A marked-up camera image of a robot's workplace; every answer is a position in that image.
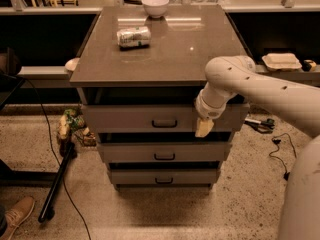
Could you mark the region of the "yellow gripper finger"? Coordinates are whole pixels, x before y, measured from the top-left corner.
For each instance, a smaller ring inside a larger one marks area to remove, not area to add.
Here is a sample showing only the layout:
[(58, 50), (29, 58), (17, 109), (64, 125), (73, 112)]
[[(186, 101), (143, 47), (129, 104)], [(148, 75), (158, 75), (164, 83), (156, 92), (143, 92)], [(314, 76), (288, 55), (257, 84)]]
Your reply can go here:
[(206, 137), (214, 127), (214, 122), (212, 119), (197, 119), (197, 127), (195, 131), (195, 136), (198, 138)]

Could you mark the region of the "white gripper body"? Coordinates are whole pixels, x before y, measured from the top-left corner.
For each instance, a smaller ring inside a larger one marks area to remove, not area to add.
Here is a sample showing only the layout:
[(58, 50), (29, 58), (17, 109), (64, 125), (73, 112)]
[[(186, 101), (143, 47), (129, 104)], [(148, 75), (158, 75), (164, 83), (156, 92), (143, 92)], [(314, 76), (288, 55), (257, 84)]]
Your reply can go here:
[(199, 117), (202, 119), (217, 119), (225, 111), (226, 104), (223, 103), (218, 107), (212, 107), (208, 105), (203, 98), (203, 91), (200, 91), (197, 98), (195, 99), (195, 109), (197, 110)]

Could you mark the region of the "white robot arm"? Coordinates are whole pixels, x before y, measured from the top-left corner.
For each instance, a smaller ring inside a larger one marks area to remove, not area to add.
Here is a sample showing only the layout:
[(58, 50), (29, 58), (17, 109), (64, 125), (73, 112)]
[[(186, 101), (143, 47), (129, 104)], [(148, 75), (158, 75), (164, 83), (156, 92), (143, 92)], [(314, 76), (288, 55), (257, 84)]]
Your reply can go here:
[(320, 89), (255, 72), (248, 56), (224, 56), (205, 67), (195, 107), (216, 119), (239, 94), (311, 137), (290, 173), (277, 240), (320, 240)]

